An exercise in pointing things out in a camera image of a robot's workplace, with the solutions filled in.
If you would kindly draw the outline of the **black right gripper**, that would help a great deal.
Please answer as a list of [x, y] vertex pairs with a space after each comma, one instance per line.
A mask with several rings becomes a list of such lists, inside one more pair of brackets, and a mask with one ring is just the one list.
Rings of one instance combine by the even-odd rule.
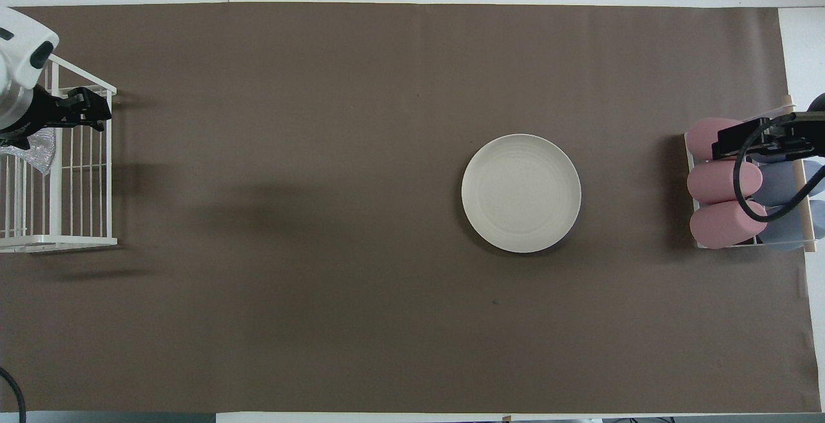
[[756, 117], [718, 131], [711, 144], [713, 161], [736, 159], [745, 147], [745, 159], [753, 162], [789, 162], [808, 157], [822, 157], [824, 152], [824, 94], [820, 94], [804, 112], [792, 112], [775, 118]]

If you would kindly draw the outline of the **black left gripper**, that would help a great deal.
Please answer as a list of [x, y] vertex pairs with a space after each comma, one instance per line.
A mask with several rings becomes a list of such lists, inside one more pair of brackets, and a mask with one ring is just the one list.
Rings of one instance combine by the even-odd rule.
[[36, 85], [24, 91], [23, 106], [14, 108], [10, 120], [2, 127], [1, 146], [29, 150], [29, 137], [45, 128], [88, 126], [103, 132], [109, 120], [109, 103], [91, 89], [74, 88], [63, 99]]

